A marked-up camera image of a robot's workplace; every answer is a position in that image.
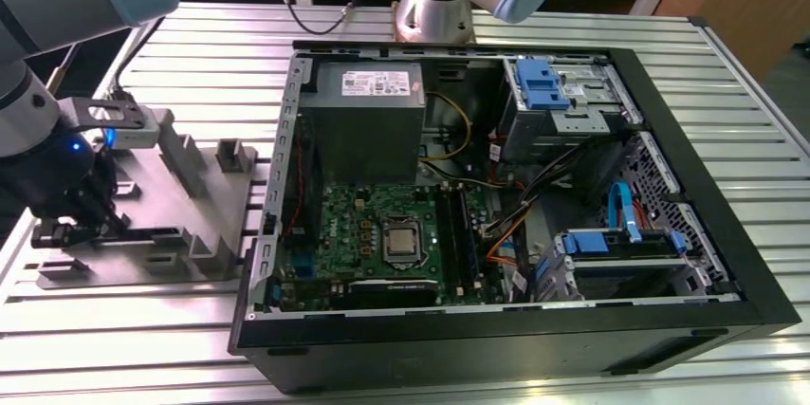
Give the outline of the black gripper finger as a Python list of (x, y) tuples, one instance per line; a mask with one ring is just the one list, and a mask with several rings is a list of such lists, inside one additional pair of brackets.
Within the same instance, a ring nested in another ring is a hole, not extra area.
[(118, 186), (87, 187), (78, 191), (78, 225), (103, 237), (118, 237), (128, 229), (128, 218), (116, 212), (112, 198)]
[(31, 246), (34, 249), (66, 249), (80, 242), (76, 227), (55, 218), (42, 218), (35, 226)]

